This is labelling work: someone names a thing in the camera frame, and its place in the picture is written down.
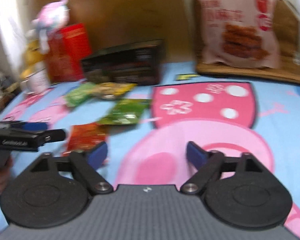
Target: logo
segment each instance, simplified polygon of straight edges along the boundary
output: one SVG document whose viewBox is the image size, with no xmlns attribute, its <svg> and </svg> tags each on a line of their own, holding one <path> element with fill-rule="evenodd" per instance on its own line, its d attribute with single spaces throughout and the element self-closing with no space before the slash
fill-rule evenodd
<svg viewBox="0 0 300 240">
<path fill-rule="evenodd" d="M 150 188 L 150 187 L 145 187 L 145 188 L 143 188 L 143 191 L 146 192 L 146 193 L 149 193 L 149 192 L 152 191 L 152 188 Z"/>
<path fill-rule="evenodd" d="M 260 13 L 257 16 L 257 22 L 258 22 L 259 28 L 265 32 L 272 28 L 272 21 L 266 14 Z"/>
<path fill-rule="evenodd" d="M 27 146 L 28 143 L 27 142 L 20 142 L 20 141 L 7 141 L 7 140 L 3 140 L 2 141 L 3 145 L 11 145 L 11 146 Z"/>
</svg>

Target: metal screw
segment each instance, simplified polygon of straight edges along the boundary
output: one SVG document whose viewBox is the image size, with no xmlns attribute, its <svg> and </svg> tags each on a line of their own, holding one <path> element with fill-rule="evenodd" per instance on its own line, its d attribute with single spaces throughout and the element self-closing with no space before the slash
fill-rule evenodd
<svg viewBox="0 0 300 240">
<path fill-rule="evenodd" d="M 198 190 L 198 186 L 194 183 L 187 183 L 182 187 L 184 192 L 195 192 Z"/>
<path fill-rule="evenodd" d="M 100 191 L 106 191 L 111 188 L 111 185 L 107 182 L 99 182 L 97 185 L 94 187 L 96 190 Z"/>
</svg>

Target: pink pig print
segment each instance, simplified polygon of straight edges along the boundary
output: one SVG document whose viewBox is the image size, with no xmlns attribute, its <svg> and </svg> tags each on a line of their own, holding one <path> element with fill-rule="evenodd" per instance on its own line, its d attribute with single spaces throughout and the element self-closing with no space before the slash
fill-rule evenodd
<svg viewBox="0 0 300 240">
<path fill-rule="evenodd" d="M 124 157 L 114 184 L 175 184 L 196 170 L 186 161 L 186 144 L 194 141 L 207 151 L 227 156 L 253 153 L 274 172 L 266 141 L 250 127 L 256 103 L 249 83 L 207 82 L 154 88 L 153 130 Z M 293 204 L 285 226 L 300 237 L 300 209 Z"/>
</svg>

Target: snack bag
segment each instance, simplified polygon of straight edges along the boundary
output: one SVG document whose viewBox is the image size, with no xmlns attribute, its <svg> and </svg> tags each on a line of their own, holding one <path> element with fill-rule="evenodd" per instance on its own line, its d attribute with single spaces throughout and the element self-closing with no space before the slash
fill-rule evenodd
<svg viewBox="0 0 300 240">
<path fill-rule="evenodd" d="M 136 124 L 139 122 L 143 110 L 149 106 L 150 101 L 149 99 L 122 99 L 98 123 Z"/>
<path fill-rule="evenodd" d="M 91 90 L 96 85 L 90 82 L 84 83 L 77 87 L 74 90 L 71 90 L 69 93 L 64 95 L 64 99 L 66 100 L 66 105 L 69 107 L 76 107 L 82 104 L 84 101 L 91 98 Z"/>
<path fill-rule="evenodd" d="M 279 68 L 279 45 L 272 30 L 276 0 L 199 0 L 204 63 Z"/>
<path fill-rule="evenodd" d="M 102 141 L 106 141 L 107 128 L 96 122 L 71 127 L 70 138 L 66 151 L 88 151 Z"/>
<path fill-rule="evenodd" d="M 101 83 L 95 86 L 92 94 L 101 99 L 115 100 L 132 90 L 137 84 L 129 83 Z"/>
</svg>

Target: white flower print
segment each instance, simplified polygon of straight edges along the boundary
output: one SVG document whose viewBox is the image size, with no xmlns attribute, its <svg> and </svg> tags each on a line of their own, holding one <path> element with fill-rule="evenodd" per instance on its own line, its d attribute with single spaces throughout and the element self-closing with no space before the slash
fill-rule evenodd
<svg viewBox="0 0 300 240">
<path fill-rule="evenodd" d="M 211 93 L 214 94 L 220 94 L 222 91 L 224 91 L 223 85 L 220 84 L 209 84 L 206 90 L 210 90 Z"/>
<path fill-rule="evenodd" d="M 163 104 L 160 109 L 167 110 L 167 114 L 188 114 L 193 103 L 180 100 L 172 100 L 169 104 Z"/>
</svg>

